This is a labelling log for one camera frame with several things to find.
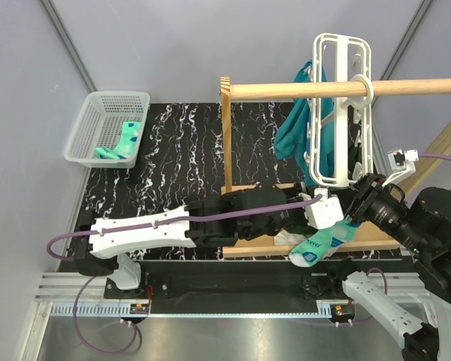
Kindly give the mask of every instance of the wooden rack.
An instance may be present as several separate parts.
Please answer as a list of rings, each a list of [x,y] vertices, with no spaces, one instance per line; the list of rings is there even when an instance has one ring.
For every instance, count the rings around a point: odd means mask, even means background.
[[[420,79],[420,80],[378,80],[373,81],[374,95],[376,96],[417,96],[433,94],[451,94],[451,79]],[[350,96],[366,96],[365,85],[359,81],[325,82],[325,83],[277,83],[277,84],[231,84],[229,77],[220,78],[220,95],[222,102],[222,139],[224,147],[224,173],[225,192],[232,191],[232,127],[231,103],[233,100],[260,100],[260,99],[296,99],[296,98],[336,98]],[[428,148],[430,151],[442,150],[442,154],[451,153],[451,123],[437,137]],[[418,164],[416,173],[404,181],[406,193],[410,193],[423,181],[432,170],[440,164],[437,159],[425,159]],[[373,244],[364,243],[364,250],[397,248],[398,243],[391,238],[386,240],[383,233],[371,225],[363,225],[361,229],[368,228]],[[263,238],[262,243],[257,240],[244,243],[239,241],[235,247],[225,247],[224,257],[235,256],[273,256],[288,254],[290,246],[274,246],[272,238]],[[342,250],[358,250],[358,245],[352,242],[341,246]]]

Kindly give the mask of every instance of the white plastic basket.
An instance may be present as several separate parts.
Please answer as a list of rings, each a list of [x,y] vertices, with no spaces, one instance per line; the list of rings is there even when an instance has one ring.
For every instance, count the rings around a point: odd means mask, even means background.
[[[68,139],[65,158],[90,168],[132,168],[144,133],[150,96],[144,92],[90,93],[83,103],[74,129]],[[119,143],[124,122],[141,122],[137,147],[126,159],[100,159],[97,147],[114,149]]]

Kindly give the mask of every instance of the black marble surface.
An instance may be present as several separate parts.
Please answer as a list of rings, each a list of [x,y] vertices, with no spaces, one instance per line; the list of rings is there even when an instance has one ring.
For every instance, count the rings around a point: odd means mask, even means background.
[[[232,105],[233,184],[292,183],[303,175],[294,159],[277,161],[274,136],[292,103]],[[350,140],[357,126],[350,127]],[[218,196],[224,185],[219,104],[151,105],[137,164],[126,169],[93,169],[77,226],[92,212],[126,218],[159,213],[184,199]],[[137,250],[132,259],[223,259],[221,248],[165,247]],[[401,258],[398,250],[336,253],[332,258]],[[285,257],[262,257],[284,259]]]

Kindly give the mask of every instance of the wooden pole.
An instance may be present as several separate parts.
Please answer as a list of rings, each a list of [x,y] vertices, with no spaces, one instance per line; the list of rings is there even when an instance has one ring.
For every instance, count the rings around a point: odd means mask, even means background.
[[[451,121],[433,140],[425,153],[451,154]],[[408,195],[413,192],[440,164],[441,159],[423,158],[416,163],[416,171],[399,183],[399,187]]]
[[[366,96],[366,87],[360,81],[324,83],[278,83],[230,85],[231,100],[336,98]],[[373,81],[375,96],[418,96],[451,94],[451,79],[377,80]]]
[[[231,79],[220,78],[222,102],[222,142],[224,149],[225,191],[232,191],[232,128],[231,128]]]

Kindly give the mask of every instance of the sock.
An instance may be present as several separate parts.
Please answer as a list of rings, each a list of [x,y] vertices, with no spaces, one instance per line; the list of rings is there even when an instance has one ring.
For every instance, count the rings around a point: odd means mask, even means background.
[[[286,246],[288,244],[300,244],[306,240],[305,235],[297,235],[282,230],[274,236],[274,246]]]
[[[354,239],[358,226],[348,220],[336,222],[333,227],[320,229],[306,241],[295,247],[289,254],[291,262],[298,267],[311,267],[326,254],[332,255],[343,243]]]

